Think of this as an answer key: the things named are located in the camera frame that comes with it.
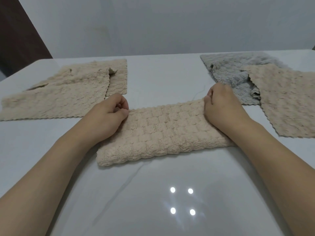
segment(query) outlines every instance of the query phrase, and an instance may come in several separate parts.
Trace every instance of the beige towel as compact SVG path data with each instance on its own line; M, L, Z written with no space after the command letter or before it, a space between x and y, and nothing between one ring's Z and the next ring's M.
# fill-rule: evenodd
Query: beige towel
M83 117L115 92L127 92L126 59L63 66L27 91L3 98L0 120Z
M259 88L262 109L280 136L315 137L315 72L274 64L248 65L243 70Z
M232 141L207 122L202 99L130 110L120 129L102 143L100 166L141 158L232 146Z

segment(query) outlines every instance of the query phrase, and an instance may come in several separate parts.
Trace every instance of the crumpled towel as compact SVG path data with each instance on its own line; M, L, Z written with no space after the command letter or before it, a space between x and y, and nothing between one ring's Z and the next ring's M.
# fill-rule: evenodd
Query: crumpled towel
M0 120L83 117L115 92L127 92L127 60L63 66L28 90L2 99Z
M242 104L260 104L258 88L248 78L244 65L273 63L280 68L288 68L281 61L264 52L242 52L201 55L201 60L216 82L228 84Z
M259 88L262 109L280 136L315 137L315 72L274 64L242 67Z
M98 165L234 145L206 120L203 109L204 102L199 99L130 110L126 122L101 143Z

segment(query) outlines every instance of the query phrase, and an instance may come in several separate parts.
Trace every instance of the white table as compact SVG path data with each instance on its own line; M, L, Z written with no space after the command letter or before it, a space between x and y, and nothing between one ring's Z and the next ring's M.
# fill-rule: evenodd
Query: white table
M295 70L315 71L315 51L267 51ZM0 82L0 97L62 65L126 58L131 108L199 99L214 84L200 54L39 60ZM278 137L259 106L249 115L315 167L315 139ZM0 196L79 119L0 122ZM236 147L99 168L95 153L70 183L51 235L290 235L279 210ZM195 216L189 213L194 209Z

